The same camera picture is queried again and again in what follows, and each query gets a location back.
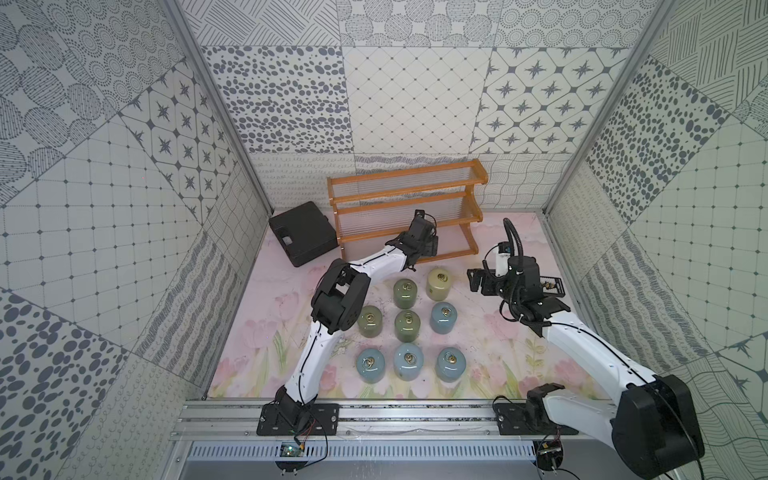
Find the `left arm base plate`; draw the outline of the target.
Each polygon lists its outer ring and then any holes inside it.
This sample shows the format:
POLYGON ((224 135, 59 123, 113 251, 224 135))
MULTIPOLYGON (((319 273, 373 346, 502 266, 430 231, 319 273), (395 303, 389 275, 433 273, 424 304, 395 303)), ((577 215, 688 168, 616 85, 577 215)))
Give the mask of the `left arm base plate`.
POLYGON ((335 436, 340 405, 314 403, 309 406, 270 402, 261 409, 258 436, 335 436))

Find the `blue canister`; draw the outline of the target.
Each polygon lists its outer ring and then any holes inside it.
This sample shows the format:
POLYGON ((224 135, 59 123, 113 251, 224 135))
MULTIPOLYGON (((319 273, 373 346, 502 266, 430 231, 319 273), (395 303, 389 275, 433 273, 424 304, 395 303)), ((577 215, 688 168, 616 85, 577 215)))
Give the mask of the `blue canister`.
POLYGON ((446 347, 437 356, 435 372, 441 381, 455 383, 461 379, 466 366, 466 358, 458 348, 446 347))
POLYGON ((421 348, 414 343, 402 343, 394 353, 394 371, 403 381, 415 380, 424 365, 421 348))
POLYGON ((430 327, 440 335, 449 334, 455 327, 458 312, 449 302, 437 302, 430 314, 430 327))
POLYGON ((367 384, 378 383, 386 373, 385 357, 375 348, 364 349, 358 355, 355 366, 361 379, 367 384))

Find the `green canister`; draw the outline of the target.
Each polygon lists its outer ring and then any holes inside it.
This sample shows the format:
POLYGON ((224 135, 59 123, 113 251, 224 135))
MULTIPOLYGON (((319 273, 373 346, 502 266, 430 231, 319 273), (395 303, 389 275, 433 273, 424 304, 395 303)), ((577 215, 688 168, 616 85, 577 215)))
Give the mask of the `green canister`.
POLYGON ((421 319, 419 315, 412 310, 402 310, 395 318, 395 335, 403 343, 413 343, 417 340, 421 319))
POLYGON ((407 278, 399 279, 393 287, 393 302, 399 309, 412 309, 418 298, 417 284, 407 278))
POLYGON ((363 337, 377 337, 383 330, 383 315, 381 310, 373 305, 364 306, 358 317, 357 326, 363 337))

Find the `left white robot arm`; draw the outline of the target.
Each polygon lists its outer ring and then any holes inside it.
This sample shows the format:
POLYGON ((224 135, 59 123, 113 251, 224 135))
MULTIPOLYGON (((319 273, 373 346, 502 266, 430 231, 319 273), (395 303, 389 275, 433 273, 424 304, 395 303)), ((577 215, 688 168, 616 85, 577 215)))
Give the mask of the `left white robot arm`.
POLYGON ((286 384, 274 398, 278 412, 295 432, 311 421, 311 405, 320 380, 342 333, 353 327, 371 286, 395 273, 414 268, 423 257, 434 257, 439 243, 437 221, 414 211, 407 230, 367 257, 334 260, 319 280, 311 299, 311 324, 306 345, 286 384))

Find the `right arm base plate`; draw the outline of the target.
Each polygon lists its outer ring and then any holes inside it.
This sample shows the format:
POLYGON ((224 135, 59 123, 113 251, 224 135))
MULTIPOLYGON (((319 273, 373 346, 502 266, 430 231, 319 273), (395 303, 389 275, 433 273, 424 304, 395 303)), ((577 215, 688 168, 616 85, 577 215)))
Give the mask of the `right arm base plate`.
POLYGON ((524 403, 497 402, 492 405, 498 432, 502 436, 565 436, 578 435, 579 432, 571 427, 555 425, 544 420, 533 420, 527 413, 524 403))

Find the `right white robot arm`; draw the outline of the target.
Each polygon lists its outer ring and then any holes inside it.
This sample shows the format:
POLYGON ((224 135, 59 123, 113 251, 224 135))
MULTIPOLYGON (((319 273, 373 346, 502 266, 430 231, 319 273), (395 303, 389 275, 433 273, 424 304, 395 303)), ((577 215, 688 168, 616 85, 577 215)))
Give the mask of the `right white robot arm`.
POLYGON ((502 318, 531 329, 575 361, 607 394, 592 400, 560 383, 528 391, 524 417, 533 430, 569 427, 612 448, 638 477, 653 479, 705 454, 689 387, 660 376, 591 330, 563 302, 564 285, 543 277, 535 258, 500 253, 496 267, 467 272, 469 288, 501 300, 502 318))

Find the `pale yellow canister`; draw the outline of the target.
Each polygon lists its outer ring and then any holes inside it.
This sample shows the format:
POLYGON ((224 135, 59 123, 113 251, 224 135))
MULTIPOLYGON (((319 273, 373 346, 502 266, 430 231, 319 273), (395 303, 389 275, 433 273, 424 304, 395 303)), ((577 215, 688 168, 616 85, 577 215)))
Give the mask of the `pale yellow canister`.
POLYGON ((436 302, 445 301, 453 285, 453 275, 443 267, 432 269, 427 275, 427 295, 436 302))

